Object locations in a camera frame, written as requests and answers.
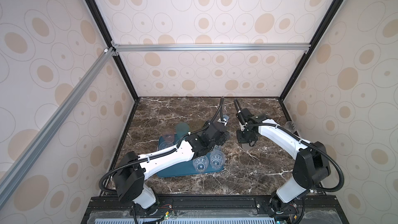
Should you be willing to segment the teal plastic tray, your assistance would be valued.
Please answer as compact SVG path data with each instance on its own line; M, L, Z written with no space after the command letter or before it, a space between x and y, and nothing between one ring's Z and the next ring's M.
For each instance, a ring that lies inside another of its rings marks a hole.
M177 135L175 134L175 141L174 141L174 145L177 143L179 139L177 138ZM162 135L159 138L159 142L158 145L160 143L164 142ZM195 171L194 167L193 167L193 160L190 161L186 161L186 162L181 162L178 164L175 164L171 167L168 167L164 170L161 170L157 173L158 177L161 178L167 178L167 177L180 177L180 176L188 176L188 175L196 175L196 174L206 174L206 173L218 173L221 172L224 167L221 170L214 170L211 168L210 166L210 153L208 153L206 155L209 159L209 167L206 169L206 171L204 173L198 173Z

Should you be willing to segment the clear cup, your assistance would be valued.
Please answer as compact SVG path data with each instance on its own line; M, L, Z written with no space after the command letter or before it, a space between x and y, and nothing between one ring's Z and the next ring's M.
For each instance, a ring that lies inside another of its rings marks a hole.
M158 145L158 150L164 150L169 147L173 147L173 142L164 141Z
M220 150L214 150L210 153L210 166L214 170L221 170L226 162L225 154Z
M291 133L295 133L297 131L296 124L293 121L287 121L284 125L284 128Z
M207 156L201 156L193 159L193 167L196 172L204 173L209 167L209 159Z

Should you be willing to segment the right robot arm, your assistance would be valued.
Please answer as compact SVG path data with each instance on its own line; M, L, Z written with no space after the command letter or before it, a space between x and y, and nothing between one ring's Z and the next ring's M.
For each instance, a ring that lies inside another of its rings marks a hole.
M295 160L291 178L271 195L268 205L272 213L284 213L293 200L303 200L313 189L324 192L337 192L342 189L345 183L344 172L327 154L326 147L321 142L312 143L295 135L266 114L255 116L249 109L242 108L238 99L234 99L234 106L240 124L240 129L236 131L239 143L253 146L260 136L264 136ZM332 188L319 186L321 181L330 176L331 167L334 167L338 174L338 184Z

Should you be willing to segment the frosted white plastic cup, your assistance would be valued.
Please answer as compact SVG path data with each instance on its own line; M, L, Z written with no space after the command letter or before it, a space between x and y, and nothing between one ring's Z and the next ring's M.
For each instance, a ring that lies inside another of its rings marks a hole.
M241 147L242 147L242 149L243 149L244 151L250 151L250 150L253 149L253 147L250 146L250 144L242 144Z

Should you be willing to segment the green textured plastic cup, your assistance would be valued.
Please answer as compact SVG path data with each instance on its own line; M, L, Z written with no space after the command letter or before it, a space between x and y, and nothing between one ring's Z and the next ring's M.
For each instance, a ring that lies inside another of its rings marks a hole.
M187 134L189 131L190 126L185 122L180 122L175 126L175 132L178 139Z

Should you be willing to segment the pink plastic cup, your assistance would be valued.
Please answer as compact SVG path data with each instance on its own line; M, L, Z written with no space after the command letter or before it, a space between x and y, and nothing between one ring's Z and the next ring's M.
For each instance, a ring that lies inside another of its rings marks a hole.
M163 138L164 142L174 143L175 134L174 133L164 133L164 134L162 134L162 138Z

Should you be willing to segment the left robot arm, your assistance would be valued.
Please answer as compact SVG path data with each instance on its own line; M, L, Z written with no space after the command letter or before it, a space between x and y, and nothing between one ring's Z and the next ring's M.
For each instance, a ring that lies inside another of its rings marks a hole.
M228 118L223 115L223 103L224 97L221 97L211 120L201 129L183 135L175 145L147 154L136 155L133 151L126 154L117 168L101 177L100 190L116 194L121 203L132 202L152 212L159 201L145 184L147 179L176 164L203 157L226 142Z

